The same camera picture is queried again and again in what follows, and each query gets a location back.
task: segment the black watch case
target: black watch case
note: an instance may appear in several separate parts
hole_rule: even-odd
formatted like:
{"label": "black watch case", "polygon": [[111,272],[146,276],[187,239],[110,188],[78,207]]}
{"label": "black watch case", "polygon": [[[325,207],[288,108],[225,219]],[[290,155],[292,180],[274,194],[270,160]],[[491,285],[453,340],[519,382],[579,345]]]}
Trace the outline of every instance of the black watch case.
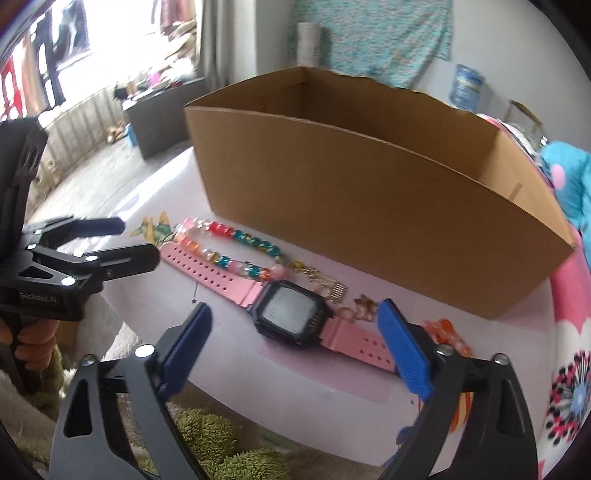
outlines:
{"label": "black watch case", "polygon": [[[312,300],[315,307],[313,313],[306,318],[306,324],[299,333],[290,332],[265,318],[265,311],[271,300],[281,292],[289,294],[283,290],[285,288]],[[260,334],[296,348],[318,345],[320,332],[326,320],[333,316],[332,309],[321,295],[287,280],[267,282],[258,298],[248,308],[248,313],[254,319],[256,330]]]}

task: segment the blue gripper pad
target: blue gripper pad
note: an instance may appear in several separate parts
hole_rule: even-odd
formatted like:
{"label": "blue gripper pad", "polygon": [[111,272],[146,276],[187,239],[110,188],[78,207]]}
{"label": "blue gripper pad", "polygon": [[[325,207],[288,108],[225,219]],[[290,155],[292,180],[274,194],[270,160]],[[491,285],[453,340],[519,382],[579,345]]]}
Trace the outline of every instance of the blue gripper pad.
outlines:
{"label": "blue gripper pad", "polygon": [[212,331],[212,311],[199,303],[182,325],[169,328],[156,345],[160,363],[158,398],[167,401],[183,389]]}
{"label": "blue gripper pad", "polygon": [[390,299],[378,305],[378,328],[407,388],[427,402],[434,391],[431,364],[411,330],[426,332],[418,325],[409,324]]}

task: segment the pink bead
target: pink bead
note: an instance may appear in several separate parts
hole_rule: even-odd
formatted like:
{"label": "pink bead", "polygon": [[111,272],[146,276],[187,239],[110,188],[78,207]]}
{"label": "pink bead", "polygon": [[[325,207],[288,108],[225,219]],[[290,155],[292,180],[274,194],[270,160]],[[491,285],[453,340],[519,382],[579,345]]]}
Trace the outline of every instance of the pink bead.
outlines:
{"label": "pink bead", "polygon": [[237,260],[230,260],[230,263],[228,264],[228,271],[238,275],[241,265],[242,262],[239,262]]}
{"label": "pink bead", "polygon": [[183,227],[185,227],[187,230],[193,228],[195,226],[195,220],[193,220],[192,218],[185,218],[184,222],[183,222]]}
{"label": "pink bead", "polygon": [[285,270],[285,267],[279,263],[276,263],[271,268],[271,278],[273,280],[283,280],[286,273],[287,271]]}
{"label": "pink bead", "polygon": [[193,243],[193,242],[191,241],[191,239],[190,239],[188,236],[186,236],[185,238],[183,238],[183,239],[180,241],[180,244],[181,244],[183,247],[189,247],[189,245],[191,245],[192,243]]}

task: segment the teal patterned cloth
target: teal patterned cloth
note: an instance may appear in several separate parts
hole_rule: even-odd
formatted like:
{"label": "teal patterned cloth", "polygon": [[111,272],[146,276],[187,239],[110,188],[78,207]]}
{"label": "teal patterned cloth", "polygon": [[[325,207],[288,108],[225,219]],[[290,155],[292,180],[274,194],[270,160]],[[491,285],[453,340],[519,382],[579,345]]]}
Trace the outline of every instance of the teal patterned cloth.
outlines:
{"label": "teal patterned cloth", "polygon": [[453,0],[295,0],[292,58],[298,22],[322,26],[321,67],[410,87],[434,56],[450,59]]}

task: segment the chain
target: chain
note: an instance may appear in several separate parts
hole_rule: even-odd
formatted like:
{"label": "chain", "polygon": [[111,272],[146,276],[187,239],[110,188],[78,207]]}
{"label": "chain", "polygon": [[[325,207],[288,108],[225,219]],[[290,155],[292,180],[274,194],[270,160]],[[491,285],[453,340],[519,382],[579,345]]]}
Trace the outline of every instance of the chain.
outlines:
{"label": "chain", "polygon": [[309,267],[300,260],[294,260],[291,265],[291,269],[296,273],[303,273],[306,279],[311,283],[316,283],[326,289],[328,293],[326,298],[332,303],[340,303],[347,292],[347,287],[341,282],[336,281],[334,278],[323,274],[320,270]]}

